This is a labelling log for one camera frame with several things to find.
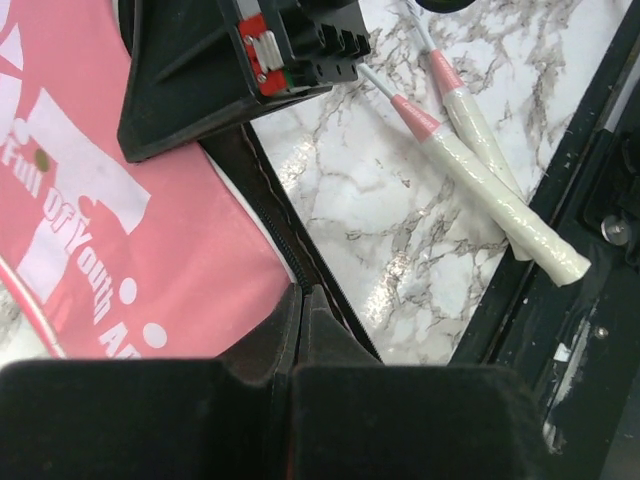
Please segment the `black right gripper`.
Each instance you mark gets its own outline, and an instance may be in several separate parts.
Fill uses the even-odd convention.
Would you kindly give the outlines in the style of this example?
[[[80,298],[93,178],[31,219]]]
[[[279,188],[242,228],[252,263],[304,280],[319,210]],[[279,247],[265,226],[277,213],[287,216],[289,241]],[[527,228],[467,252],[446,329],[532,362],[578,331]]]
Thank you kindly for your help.
[[[322,95],[371,52],[357,1],[120,1],[130,164]]]

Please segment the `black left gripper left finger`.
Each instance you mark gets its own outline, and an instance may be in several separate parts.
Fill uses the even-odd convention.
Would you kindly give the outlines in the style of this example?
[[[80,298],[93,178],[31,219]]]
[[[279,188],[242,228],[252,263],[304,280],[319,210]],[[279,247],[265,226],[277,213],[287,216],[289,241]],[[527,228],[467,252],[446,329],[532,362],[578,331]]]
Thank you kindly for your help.
[[[29,360],[1,372],[5,479],[286,479],[303,294],[209,359]]]

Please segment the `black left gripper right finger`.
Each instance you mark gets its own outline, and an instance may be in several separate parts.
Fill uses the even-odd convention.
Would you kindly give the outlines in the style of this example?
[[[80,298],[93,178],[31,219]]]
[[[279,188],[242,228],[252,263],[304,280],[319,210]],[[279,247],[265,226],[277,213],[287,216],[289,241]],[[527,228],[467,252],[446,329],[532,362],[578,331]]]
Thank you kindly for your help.
[[[541,422],[517,375],[386,366],[306,297],[292,376],[293,479],[546,479]]]

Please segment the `pink racket bag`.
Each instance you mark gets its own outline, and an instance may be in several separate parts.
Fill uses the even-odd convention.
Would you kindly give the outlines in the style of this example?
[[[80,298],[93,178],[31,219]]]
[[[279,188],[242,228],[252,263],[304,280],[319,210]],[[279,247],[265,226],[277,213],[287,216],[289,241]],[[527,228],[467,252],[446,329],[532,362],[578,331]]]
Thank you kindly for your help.
[[[106,1],[1,5],[1,278],[57,357],[212,358],[286,294],[373,345],[249,126],[128,163]]]

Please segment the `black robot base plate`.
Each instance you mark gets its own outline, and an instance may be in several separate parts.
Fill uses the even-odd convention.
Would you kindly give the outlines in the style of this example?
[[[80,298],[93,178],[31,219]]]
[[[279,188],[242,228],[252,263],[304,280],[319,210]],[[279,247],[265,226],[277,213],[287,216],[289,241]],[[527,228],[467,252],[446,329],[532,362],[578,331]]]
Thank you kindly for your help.
[[[639,5],[607,46],[532,200],[591,263],[557,287],[506,255],[454,355],[532,391],[560,479],[639,475]]]

